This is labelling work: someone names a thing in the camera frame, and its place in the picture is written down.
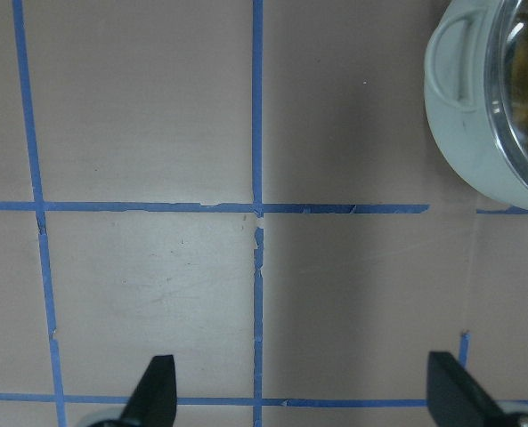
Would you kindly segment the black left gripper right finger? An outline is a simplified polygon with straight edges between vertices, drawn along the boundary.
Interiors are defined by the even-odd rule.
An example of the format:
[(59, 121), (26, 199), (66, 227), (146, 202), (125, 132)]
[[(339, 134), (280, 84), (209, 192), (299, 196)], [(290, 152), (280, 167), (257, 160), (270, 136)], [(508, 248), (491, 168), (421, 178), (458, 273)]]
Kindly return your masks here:
[(505, 412), (447, 351), (430, 351), (426, 406), (436, 426), (509, 426)]

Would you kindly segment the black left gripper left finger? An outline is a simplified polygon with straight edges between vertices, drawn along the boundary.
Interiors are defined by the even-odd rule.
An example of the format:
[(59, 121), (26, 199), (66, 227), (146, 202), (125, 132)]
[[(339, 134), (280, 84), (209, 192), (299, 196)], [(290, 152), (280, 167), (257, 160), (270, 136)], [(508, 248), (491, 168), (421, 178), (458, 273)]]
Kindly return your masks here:
[(173, 355), (154, 356), (118, 421), (121, 426), (171, 427), (176, 418)]

